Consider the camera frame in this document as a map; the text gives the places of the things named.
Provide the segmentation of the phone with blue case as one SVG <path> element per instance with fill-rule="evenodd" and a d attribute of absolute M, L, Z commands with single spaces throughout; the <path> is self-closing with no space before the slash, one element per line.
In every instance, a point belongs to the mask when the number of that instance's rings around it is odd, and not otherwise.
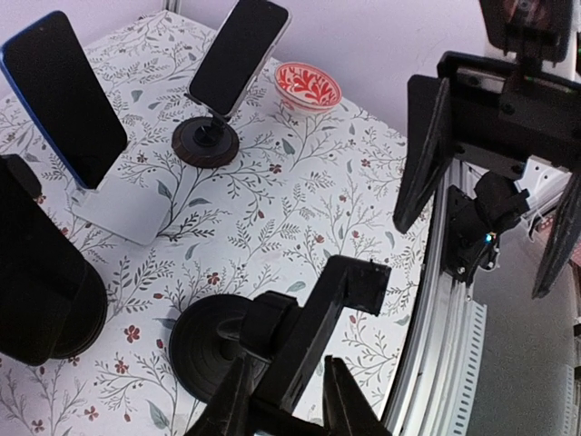
<path fill-rule="evenodd" d="M 53 11 L 9 38 L 1 71 L 77 183 L 97 188 L 128 138 L 67 15 Z"/>

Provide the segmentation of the black phone front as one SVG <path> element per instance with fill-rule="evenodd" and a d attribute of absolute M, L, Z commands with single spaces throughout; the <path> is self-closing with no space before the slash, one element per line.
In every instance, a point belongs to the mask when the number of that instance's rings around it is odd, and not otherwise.
<path fill-rule="evenodd" d="M 24 159 L 1 157 L 1 353 L 30 365 L 51 357 L 86 275 L 36 202 L 41 193 Z"/>

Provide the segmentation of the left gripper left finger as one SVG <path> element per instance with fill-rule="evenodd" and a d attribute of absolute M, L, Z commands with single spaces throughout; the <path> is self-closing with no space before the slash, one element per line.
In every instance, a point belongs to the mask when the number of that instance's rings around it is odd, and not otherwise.
<path fill-rule="evenodd" d="M 243 355 L 234 361 L 198 421 L 184 435 L 245 435 L 252 388 L 251 358 Z"/>

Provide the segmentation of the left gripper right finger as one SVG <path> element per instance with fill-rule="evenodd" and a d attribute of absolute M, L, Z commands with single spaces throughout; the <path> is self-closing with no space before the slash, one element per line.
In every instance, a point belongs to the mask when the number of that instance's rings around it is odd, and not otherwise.
<path fill-rule="evenodd" d="M 322 406 L 329 435 L 390 435 L 341 358 L 325 357 Z"/>

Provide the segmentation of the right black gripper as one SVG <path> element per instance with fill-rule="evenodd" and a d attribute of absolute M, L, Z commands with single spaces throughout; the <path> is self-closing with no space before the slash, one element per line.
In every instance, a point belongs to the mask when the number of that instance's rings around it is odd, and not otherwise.
<path fill-rule="evenodd" d="M 500 175 L 527 160 L 571 172 L 532 291 L 546 297 L 580 238 L 580 85 L 517 64 L 448 51 L 438 77 L 408 80 L 408 143 L 393 223 L 406 233 L 456 157 Z"/>

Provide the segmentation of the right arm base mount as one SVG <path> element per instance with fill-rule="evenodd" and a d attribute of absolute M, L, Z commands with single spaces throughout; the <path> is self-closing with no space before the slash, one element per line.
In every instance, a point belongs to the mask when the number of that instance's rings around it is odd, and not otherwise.
<path fill-rule="evenodd" d="M 448 188 L 445 243 L 441 269 L 469 286 L 477 269 L 494 266 L 500 235 L 530 210 L 527 189 L 504 176 L 487 172 L 469 197 L 455 185 Z"/>

